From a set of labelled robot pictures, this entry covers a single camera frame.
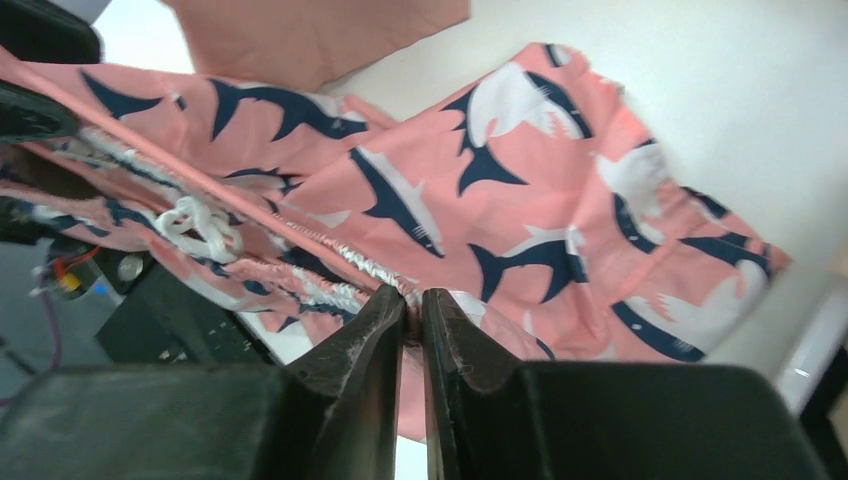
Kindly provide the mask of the pink shark print shorts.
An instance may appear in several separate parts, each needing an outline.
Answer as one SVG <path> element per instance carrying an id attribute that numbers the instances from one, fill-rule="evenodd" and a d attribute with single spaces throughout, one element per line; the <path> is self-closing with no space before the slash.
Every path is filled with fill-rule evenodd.
<path id="1" fill-rule="evenodd" d="M 352 96 L 25 63 L 253 204 L 397 273 L 414 288 L 401 293 L 412 309 L 425 290 L 446 289 L 522 359 L 699 362 L 789 262 L 732 211 L 676 183 L 615 84 L 561 45 L 528 45 L 403 122 Z M 17 147 L 82 177 L 94 197 L 62 198 L 1 170 L 2 193 L 41 222 L 147 252 L 215 304 L 313 343 L 376 290 L 111 156 L 77 119 L 76 133 Z"/>

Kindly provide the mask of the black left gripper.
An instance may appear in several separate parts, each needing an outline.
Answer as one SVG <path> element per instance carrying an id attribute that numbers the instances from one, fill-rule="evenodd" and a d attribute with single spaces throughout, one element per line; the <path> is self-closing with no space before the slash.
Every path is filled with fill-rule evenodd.
<path id="1" fill-rule="evenodd" d="M 51 1 L 3 1 L 1 46 L 32 62 L 94 64 L 101 60 L 100 39 L 89 23 Z M 80 122 L 53 99 L 9 81 L 1 82 L 1 170 L 18 183 L 49 194 L 86 200 L 98 190 L 82 177 L 24 149 L 19 144 L 67 137 Z M 1 241 L 34 245 L 54 237 L 22 203 L 1 198 Z"/>

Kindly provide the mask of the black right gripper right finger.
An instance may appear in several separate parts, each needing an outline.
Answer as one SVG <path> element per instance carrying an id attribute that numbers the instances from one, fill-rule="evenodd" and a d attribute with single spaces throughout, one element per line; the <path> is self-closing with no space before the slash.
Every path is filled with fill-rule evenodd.
<path id="1" fill-rule="evenodd" d="M 722 365 L 523 361 L 449 292 L 421 310 L 432 479 L 824 479 L 775 390 Z"/>

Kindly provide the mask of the pink wire hanger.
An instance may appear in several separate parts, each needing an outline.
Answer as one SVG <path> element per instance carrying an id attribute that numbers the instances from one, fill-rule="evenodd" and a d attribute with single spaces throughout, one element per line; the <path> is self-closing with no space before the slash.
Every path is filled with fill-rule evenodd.
<path id="1" fill-rule="evenodd" d="M 191 193 L 203 193 L 232 208 L 268 231 L 325 260 L 348 282 L 367 290 L 375 290 L 382 284 L 391 285 L 403 294 L 414 290 L 400 275 L 356 250 L 292 223 L 268 207 L 253 204 L 129 129 L 121 121 L 89 107 L 5 49 L 1 51 L 1 72 L 9 75 L 14 83 L 33 89 L 69 108 L 77 118 L 87 122 L 88 126 L 82 130 L 81 136 L 99 149 L 116 158 L 130 157 L 134 165 L 142 164 L 146 170 L 164 176 L 174 187 Z"/>

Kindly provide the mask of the white plastic basket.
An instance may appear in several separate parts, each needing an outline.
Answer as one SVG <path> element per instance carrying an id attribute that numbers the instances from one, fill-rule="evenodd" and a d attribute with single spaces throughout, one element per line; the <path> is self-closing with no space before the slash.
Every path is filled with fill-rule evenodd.
<path id="1" fill-rule="evenodd" d="M 846 338 L 847 277 L 836 273 L 773 380 L 793 415 L 801 415 Z"/>

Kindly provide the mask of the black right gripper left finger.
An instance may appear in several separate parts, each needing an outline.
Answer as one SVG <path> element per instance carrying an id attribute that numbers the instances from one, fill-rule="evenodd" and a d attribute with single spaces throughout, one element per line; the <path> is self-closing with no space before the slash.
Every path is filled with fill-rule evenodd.
<path id="1" fill-rule="evenodd" d="M 66 369 L 1 422 L 5 479 L 390 479 L 406 303 L 382 286 L 284 367 Z"/>

